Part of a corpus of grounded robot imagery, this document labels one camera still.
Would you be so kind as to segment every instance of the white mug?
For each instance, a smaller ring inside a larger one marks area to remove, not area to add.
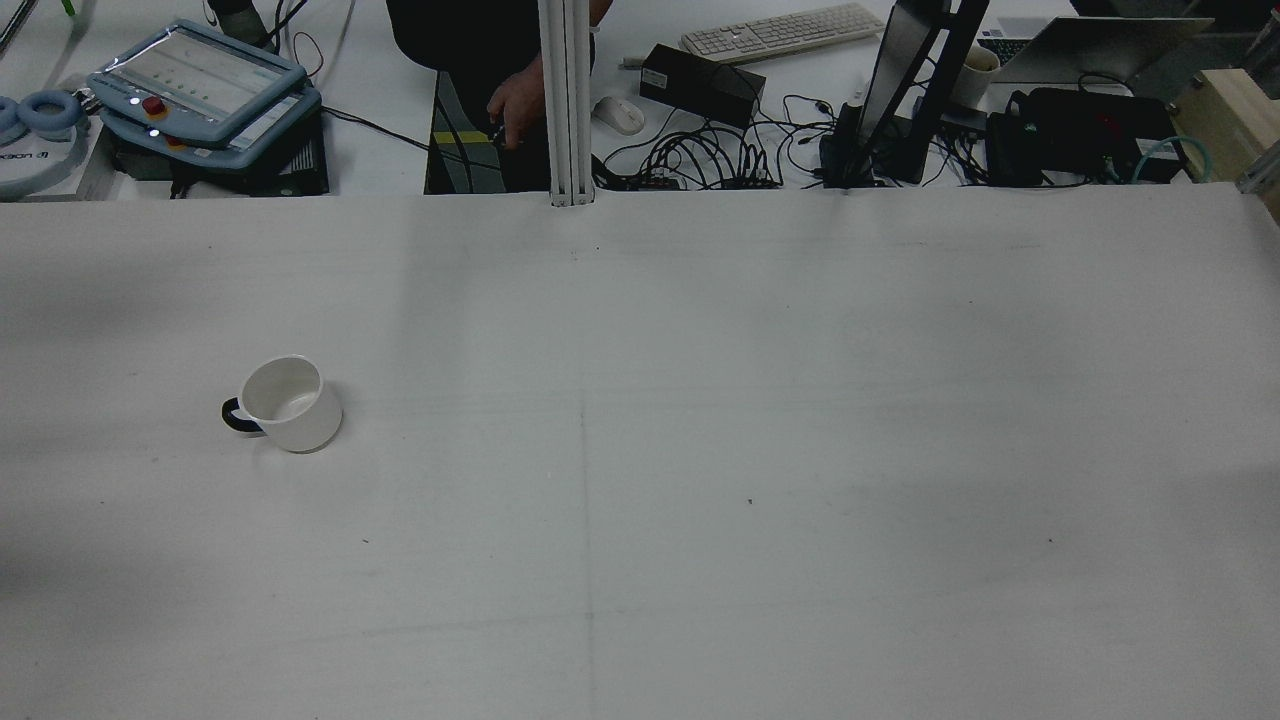
[[[995,53],[974,45],[964,58],[964,67],[951,88],[951,101],[964,108],[977,108],[987,86],[1000,72],[1000,58]]]
[[[312,361],[285,355],[253,370],[241,393],[223,404],[223,420],[233,430],[265,433],[289,452],[308,452],[338,432],[342,404]]]

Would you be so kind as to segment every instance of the white mouse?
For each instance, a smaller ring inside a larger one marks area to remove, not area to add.
[[[640,108],[612,95],[600,97],[595,109],[591,110],[591,117],[599,118],[600,122],[622,135],[635,135],[644,129],[644,113]]]

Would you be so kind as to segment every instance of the mug handle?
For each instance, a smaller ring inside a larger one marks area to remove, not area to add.
[[[253,420],[244,420],[242,418],[237,418],[236,415],[232,415],[232,413],[234,413],[237,410],[239,410],[239,398],[238,397],[233,397],[233,398],[228,400],[227,402],[223,402],[223,421],[227,423],[228,428],[230,428],[230,429],[233,429],[236,432],[239,432],[239,433],[260,433],[260,432],[262,432],[262,427],[259,425],[257,423],[255,423]]]

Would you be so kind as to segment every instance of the blue cable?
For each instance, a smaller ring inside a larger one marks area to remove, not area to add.
[[[1208,149],[1204,147],[1204,143],[1196,140],[1194,137],[1187,137],[1185,135],[1175,135],[1172,137],[1166,137],[1165,140],[1161,140],[1160,142],[1152,145],[1149,149],[1147,149],[1146,152],[1142,154],[1142,159],[1138,160],[1138,167],[1133,169],[1133,177],[1129,178],[1129,184],[1134,184],[1138,182],[1138,178],[1142,176],[1142,169],[1147,165],[1147,160],[1151,160],[1151,158],[1156,152],[1158,152],[1161,147],[1170,145],[1172,142],[1185,142],[1187,145],[1190,145],[1192,147],[1198,150],[1201,158],[1204,159],[1204,170],[1201,173],[1198,179],[1197,178],[1192,179],[1194,179],[1196,182],[1204,182],[1211,174],[1213,174],[1213,158],[1210,156]]]

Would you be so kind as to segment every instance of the person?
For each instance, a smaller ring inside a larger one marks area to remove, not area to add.
[[[612,3],[590,0],[591,27]],[[536,0],[387,0],[387,13],[401,53],[448,73],[471,126],[485,133],[502,128],[495,142],[507,191],[548,190],[550,158]]]

